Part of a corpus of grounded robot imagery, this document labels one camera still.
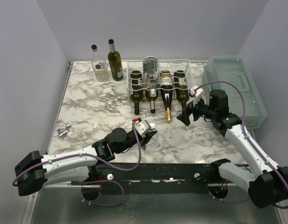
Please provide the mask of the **green bottle black neck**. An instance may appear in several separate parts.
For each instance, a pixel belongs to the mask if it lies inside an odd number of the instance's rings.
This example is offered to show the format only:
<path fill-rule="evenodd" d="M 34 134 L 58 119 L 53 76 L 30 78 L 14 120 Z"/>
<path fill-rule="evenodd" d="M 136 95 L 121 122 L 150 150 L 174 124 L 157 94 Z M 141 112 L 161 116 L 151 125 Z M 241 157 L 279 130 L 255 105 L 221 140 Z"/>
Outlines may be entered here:
<path fill-rule="evenodd" d="M 130 77 L 132 83 L 132 94 L 130 98 L 134 103 L 134 114 L 139 115 L 139 104 L 143 99 L 142 73 L 139 70 L 133 70 L 130 74 Z"/>

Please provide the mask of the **clear bottle dark label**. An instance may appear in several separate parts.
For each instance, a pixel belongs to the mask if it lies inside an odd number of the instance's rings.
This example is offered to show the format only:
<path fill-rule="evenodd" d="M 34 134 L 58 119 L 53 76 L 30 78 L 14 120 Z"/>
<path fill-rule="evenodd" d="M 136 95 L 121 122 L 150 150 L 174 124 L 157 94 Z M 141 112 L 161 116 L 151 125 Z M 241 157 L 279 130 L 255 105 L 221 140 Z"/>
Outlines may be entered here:
<path fill-rule="evenodd" d="M 151 97 L 157 94 L 157 84 L 159 83 L 159 63 L 154 56 L 148 56 L 143 60 L 143 76 L 145 83 L 149 86 Z"/>

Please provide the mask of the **clear bottle white label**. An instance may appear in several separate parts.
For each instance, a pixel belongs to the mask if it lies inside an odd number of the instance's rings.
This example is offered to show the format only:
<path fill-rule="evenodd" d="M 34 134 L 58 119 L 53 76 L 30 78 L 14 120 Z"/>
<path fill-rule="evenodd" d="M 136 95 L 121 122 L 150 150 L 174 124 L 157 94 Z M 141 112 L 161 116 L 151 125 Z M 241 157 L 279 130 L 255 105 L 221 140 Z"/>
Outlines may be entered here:
<path fill-rule="evenodd" d="M 106 60 L 99 54 L 97 46 L 93 44 L 91 46 L 93 52 L 93 58 L 91 65 L 97 81 L 105 82 L 109 79 L 109 72 Z"/>

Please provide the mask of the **dark green wine bottle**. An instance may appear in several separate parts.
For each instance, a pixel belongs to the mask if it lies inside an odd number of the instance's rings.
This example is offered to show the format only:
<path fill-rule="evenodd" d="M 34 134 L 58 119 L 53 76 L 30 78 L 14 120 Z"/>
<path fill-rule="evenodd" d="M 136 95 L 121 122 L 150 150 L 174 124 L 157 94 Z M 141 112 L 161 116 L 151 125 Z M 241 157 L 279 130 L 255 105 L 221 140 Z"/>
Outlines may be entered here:
<path fill-rule="evenodd" d="M 122 61 L 121 56 L 118 51 L 115 49 L 114 40 L 109 39 L 109 47 L 110 52 L 108 53 L 108 61 L 110 65 L 110 70 L 112 74 L 112 78 L 115 81 L 120 81 L 123 79 L 123 67 L 122 67 Z"/>

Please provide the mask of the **clear bottle green label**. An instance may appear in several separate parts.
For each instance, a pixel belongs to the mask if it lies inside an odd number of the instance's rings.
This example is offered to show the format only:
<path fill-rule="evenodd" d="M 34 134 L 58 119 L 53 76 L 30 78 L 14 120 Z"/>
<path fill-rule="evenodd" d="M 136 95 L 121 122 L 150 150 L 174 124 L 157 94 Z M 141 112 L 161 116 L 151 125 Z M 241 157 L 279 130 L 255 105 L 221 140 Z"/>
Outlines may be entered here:
<path fill-rule="evenodd" d="M 146 134 L 146 137 L 147 137 L 147 135 L 152 134 L 152 133 L 153 133 L 153 136 L 145 145 L 141 146 L 141 148 L 146 153 L 153 153 L 158 148 L 159 133 L 158 133 L 157 129 L 155 128 L 155 123 L 149 122 L 149 125 L 150 125 L 151 129 Z"/>

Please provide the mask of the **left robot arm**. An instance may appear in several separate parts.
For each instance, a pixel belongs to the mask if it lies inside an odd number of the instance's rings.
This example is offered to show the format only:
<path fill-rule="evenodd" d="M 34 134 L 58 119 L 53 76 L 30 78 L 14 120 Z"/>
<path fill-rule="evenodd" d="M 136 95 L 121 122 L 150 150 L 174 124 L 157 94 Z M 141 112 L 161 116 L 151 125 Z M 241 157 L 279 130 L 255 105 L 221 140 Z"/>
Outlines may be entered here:
<path fill-rule="evenodd" d="M 76 152 L 41 155 L 39 151 L 32 151 L 15 166 L 16 178 L 12 185 L 17 187 L 20 196 L 28 196 L 53 183 L 85 181 L 94 184 L 98 172 L 89 167 L 99 163 L 109 165 L 116 154 L 135 144 L 145 146 L 156 133 L 156 129 L 135 128 L 126 132 L 115 128 L 104 139 Z"/>

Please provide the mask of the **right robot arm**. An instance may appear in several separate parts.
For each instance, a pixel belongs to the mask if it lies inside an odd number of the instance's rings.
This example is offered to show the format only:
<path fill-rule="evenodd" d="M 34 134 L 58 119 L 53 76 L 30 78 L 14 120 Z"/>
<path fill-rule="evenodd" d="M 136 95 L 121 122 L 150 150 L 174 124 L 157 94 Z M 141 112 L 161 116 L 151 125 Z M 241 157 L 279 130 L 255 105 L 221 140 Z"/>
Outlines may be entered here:
<path fill-rule="evenodd" d="M 199 118 L 210 120 L 213 127 L 218 130 L 235 148 L 250 167 L 245 171 L 227 159 L 212 163 L 209 171 L 210 179 L 219 183 L 227 179 L 245 190 L 251 201 L 258 208 L 288 199 L 288 167 L 281 167 L 273 161 L 250 137 L 243 121 L 229 112 L 228 96 L 223 90 L 210 92 L 209 104 L 202 99 L 202 89 L 194 85 L 189 91 L 192 101 L 182 113 L 177 116 L 186 126 L 190 124 L 189 117 L 193 120 Z"/>

